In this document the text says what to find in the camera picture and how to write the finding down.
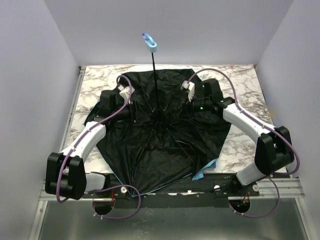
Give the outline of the blue umbrella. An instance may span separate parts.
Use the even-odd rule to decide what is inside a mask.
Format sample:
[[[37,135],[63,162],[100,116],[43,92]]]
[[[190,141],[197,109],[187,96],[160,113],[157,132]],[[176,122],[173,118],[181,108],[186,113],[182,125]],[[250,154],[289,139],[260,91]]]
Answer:
[[[184,177],[201,177],[221,153],[231,125],[193,112],[184,81],[201,83],[191,68],[129,71],[119,83],[135,89],[135,120],[111,120],[96,145],[114,175],[144,194]]]

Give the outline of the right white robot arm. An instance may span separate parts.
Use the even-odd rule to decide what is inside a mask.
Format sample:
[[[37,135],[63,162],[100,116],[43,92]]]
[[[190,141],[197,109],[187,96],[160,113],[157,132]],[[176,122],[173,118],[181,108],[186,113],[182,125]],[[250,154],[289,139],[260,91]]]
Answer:
[[[290,148],[291,136],[284,127],[275,127],[261,121],[251,113],[240,108],[232,97],[223,97],[220,85],[214,78],[200,84],[203,97],[193,97],[192,110],[209,111],[220,119],[236,126],[256,144],[253,162],[238,171],[231,178],[230,186],[240,189],[269,176],[277,170],[291,164],[295,157]]]

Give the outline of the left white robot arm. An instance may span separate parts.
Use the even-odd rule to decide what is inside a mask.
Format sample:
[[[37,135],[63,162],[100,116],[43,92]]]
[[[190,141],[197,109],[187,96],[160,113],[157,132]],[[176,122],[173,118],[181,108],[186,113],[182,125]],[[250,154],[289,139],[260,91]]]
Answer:
[[[87,173],[85,161],[94,147],[107,134],[106,125],[112,120],[133,120],[134,104],[130,98],[133,87],[104,90],[89,114],[83,131],[64,150],[47,158],[45,192],[56,195],[59,202],[80,199],[84,193],[102,190],[107,177],[98,172]]]

